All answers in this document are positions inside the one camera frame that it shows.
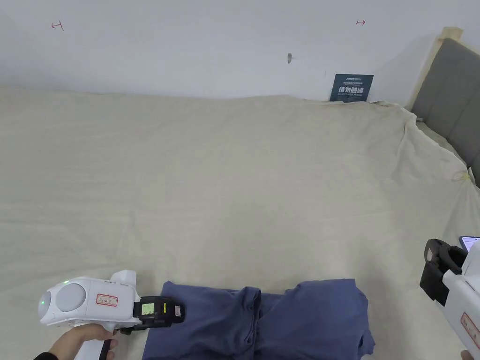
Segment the human hand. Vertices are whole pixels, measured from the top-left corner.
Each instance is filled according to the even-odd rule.
[[[462,357],[462,360],[473,360],[473,356],[471,356],[470,353],[466,350],[463,350],[460,353],[460,356]]]
[[[105,330],[102,325],[87,324],[76,326],[60,336],[48,352],[55,355],[58,360],[73,360],[85,341],[105,341],[112,339],[112,337],[113,334]],[[113,349],[117,345],[118,341],[113,339],[110,343],[110,349]],[[109,351],[107,360],[113,360],[114,356],[115,354]]]

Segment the white wall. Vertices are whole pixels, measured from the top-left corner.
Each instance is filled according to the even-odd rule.
[[[0,84],[327,100],[365,73],[369,100],[404,105],[444,26],[480,45],[477,1],[0,0]]]

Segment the beige bedsheet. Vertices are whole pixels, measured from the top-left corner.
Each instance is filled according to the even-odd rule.
[[[419,280],[427,239],[480,234],[465,170],[398,106],[1,90],[2,358],[65,330],[39,323],[47,288],[132,269],[141,296],[354,277],[373,359],[458,359]]]

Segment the red marking on wall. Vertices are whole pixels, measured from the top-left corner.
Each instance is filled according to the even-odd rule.
[[[59,20],[59,23],[56,24],[56,25],[54,25],[54,24],[52,23],[52,27],[53,27],[54,29],[56,29],[57,26],[60,26],[61,30],[63,31],[63,26],[61,25],[61,21],[60,21],[60,20]]]

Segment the gray upholstered headboard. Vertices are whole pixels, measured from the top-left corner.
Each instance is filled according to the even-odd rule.
[[[480,56],[443,40],[412,112],[448,140],[480,186]]]

